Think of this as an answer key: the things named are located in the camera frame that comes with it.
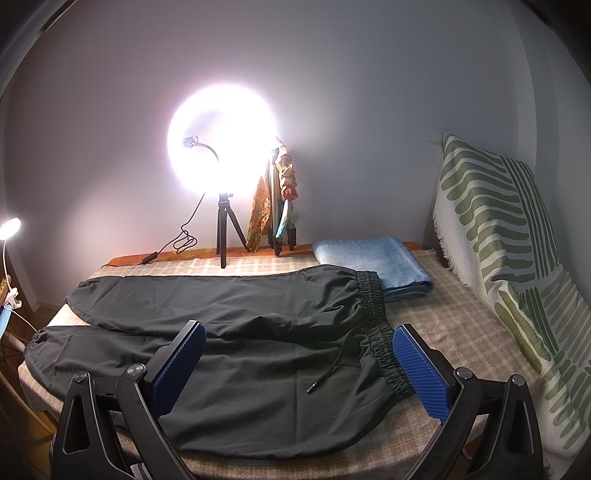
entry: blue towel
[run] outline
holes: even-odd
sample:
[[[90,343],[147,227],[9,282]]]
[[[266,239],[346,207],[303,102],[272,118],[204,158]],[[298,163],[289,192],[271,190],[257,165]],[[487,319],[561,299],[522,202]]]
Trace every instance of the blue towel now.
[[[433,291],[433,282],[411,252],[393,236],[368,240],[322,240],[312,245],[321,264],[378,273],[384,301],[417,297]]]

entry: beige checkered tablecloth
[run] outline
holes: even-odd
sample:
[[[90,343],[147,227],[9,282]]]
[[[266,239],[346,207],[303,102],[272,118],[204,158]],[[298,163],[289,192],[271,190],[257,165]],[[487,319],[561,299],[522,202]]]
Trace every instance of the beige checkered tablecloth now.
[[[456,277],[443,268],[434,252],[413,252],[435,285],[426,296],[386,304],[392,327],[412,324],[424,340],[443,352],[452,365],[470,367],[481,378],[505,381],[520,373],[533,390],[540,379],[521,355],[511,333]],[[229,258],[159,262],[131,267],[104,267],[101,275],[264,275],[317,265],[313,256]],[[49,325],[86,325],[63,306]],[[33,408],[56,417],[62,402],[49,394],[23,363],[18,373]],[[482,428],[482,420],[475,431]],[[439,422],[427,417],[416,395],[395,405],[373,431],[355,445],[331,455],[297,460],[243,460],[212,455],[183,455],[200,478],[211,479],[394,479],[416,460]],[[137,455],[131,439],[120,433],[123,448]]]

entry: blue textured grip pad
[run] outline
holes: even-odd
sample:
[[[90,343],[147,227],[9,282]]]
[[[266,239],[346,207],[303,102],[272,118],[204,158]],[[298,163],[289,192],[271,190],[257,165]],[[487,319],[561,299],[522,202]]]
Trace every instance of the blue textured grip pad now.
[[[170,413],[189,377],[205,351],[205,327],[196,323],[168,363],[154,379],[150,390],[150,413],[157,419]]]
[[[394,330],[392,348],[427,414],[446,421],[450,412],[449,389],[405,328]]]

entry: black tripod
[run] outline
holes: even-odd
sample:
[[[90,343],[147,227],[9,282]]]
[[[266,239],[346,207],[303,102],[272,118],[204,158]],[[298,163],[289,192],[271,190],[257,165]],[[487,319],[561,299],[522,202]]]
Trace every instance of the black tripod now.
[[[222,268],[226,268],[226,233],[228,230],[228,215],[230,216],[230,220],[232,221],[232,225],[234,225],[234,229],[244,245],[244,248],[248,252],[248,247],[246,246],[246,238],[244,237],[244,233],[242,233],[242,229],[240,228],[240,224],[236,218],[236,214],[232,207],[230,207],[230,197],[232,196],[231,193],[220,193],[220,198],[217,203],[217,244],[216,244],[216,253],[220,256],[220,264]]]

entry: silver screw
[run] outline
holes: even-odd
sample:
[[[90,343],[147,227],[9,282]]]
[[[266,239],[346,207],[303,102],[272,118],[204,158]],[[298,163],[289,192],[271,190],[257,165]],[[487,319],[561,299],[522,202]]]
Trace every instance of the silver screw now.
[[[525,378],[523,378],[521,375],[513,375],[511,381],[519,387],[523,387],[523,385],[525,385]]]
[[[144,366],[142,364],[133,364],[131,367],[127,369],[127,374],[135,377],[139,375],[144,370]]]
[[[466,367],[460,367],[456,370],[457,376],[463,378],[464,380],[469,380],[472,378],[472,370]]]
[[[88,374],[86,372],[75,373],[74,374],[74,382],[81,383],[84,380],[86,380],[86,377],[88,377]]]

